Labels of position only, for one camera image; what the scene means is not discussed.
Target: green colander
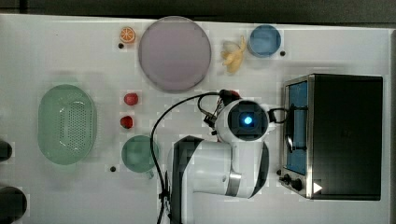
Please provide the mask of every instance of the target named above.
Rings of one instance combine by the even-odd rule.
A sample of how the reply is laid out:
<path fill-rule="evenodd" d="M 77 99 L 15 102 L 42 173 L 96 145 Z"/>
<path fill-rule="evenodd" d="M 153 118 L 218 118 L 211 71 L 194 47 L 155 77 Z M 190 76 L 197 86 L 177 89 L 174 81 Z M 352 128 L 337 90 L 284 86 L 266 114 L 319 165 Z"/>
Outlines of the green colander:
<path fill-rule="evenodd" d="M 90 96 L 72 85 L 49 90 L 38 109 L 38 145 L 50 161 L 69 165 L 90 152 L 96 136 L 96 110 Z"/>

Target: round plate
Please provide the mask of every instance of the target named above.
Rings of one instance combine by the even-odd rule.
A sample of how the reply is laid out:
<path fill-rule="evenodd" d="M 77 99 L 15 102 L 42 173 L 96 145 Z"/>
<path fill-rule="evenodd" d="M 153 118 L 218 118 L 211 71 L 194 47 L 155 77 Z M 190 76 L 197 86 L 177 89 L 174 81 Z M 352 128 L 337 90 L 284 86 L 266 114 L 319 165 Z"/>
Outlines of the round plate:
<path fill-rule="evenodd" d="M 148 79 L 163 91 L 187 91 L 206 75 L 211 60 L 204 30 L 183 17 L 165 17 L 143 34 L 139 62 Z"/>

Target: blue bowl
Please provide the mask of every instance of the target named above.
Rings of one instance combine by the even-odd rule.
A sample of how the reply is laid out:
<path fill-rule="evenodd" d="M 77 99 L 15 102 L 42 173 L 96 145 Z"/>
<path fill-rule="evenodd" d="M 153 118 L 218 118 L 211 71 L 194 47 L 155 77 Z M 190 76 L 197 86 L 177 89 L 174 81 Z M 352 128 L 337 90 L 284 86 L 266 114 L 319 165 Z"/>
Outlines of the blue bowl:
<path fill-rule="evenodd" d="M 251 33 L 247 48 L 254 56 L 266 58 L 279 49 L 280 42 L 279 31 L 274 26 L 261 25 Z"/>

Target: white table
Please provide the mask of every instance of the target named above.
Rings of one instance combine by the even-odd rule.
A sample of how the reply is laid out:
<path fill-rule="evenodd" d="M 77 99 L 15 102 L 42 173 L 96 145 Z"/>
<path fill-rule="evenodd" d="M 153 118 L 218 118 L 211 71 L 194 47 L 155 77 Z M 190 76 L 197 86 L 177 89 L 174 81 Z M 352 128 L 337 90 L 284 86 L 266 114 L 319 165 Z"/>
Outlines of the white table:
<path fill-rule="evenodd" d="M 383 76 L 384 138 L 382 199 L 379 202 L 307 201 L 283 188 L 279 168 L 280 131 L 266 139 L 270 173 L 254 198 L 235 199 L 197 194 L 196 223 L 389 223 L 390 167 L 390 30 L 277 25 L 281 50 L 269 59 L 246 52 L 235 75 L 221 65 L 222 41 L 239 42 L 259 24 L 198 22 L 207 32 L 213 56 L 209 72 L 195 90 L 168 94 L 152 88 L 137 59 L 139 37 L 153 20 L 0 15 L 0 137 L 11 143 L 11 160 L 0 163 L 0 186 L 21 188 L 28 211 L 18 223 L 155 223 L 159 203 L 157 182 L 129 172 L 120 158 L 123 144 L 135 134 L 148 133 L 171 104 L 203 91 L 238 90 L 260 103 L 280 104 L 282 83 L 310 73 Z M 131 26 L 137 42 L 118 49 L 119 32 Z M 89 156 L 75 166 L 60 167 L 40 152 L 36 140 L 37 111 L 51 87 L 73 82 L 98 108 L 98 137 Z M 127 91 L 137 91 L 140 103 L 122 103 Z M 215 98 L 205 106 L 214 109 Z M 119 120 L 132 115 L 135 127 L 124 131 Z M 158 129 L 161 164 L 181 136 L 213 139 L 203 116 L 191 102 L 166 117 Z M 186 120 L 194 126 L 188 127 Z M 115 165 L 118 170 L 109 172 Z"/>

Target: orange slice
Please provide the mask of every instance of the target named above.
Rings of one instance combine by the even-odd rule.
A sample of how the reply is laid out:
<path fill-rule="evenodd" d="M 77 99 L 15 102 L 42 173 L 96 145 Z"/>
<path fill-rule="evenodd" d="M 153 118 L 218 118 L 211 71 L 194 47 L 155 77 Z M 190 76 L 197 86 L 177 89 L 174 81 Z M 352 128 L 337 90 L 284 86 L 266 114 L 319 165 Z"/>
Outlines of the orange slice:
<path fill-rule="evenodd" d="M 122 28 L 120 39 L 125 44 L 134 43 L 134 30 L 131 27 Z"/>

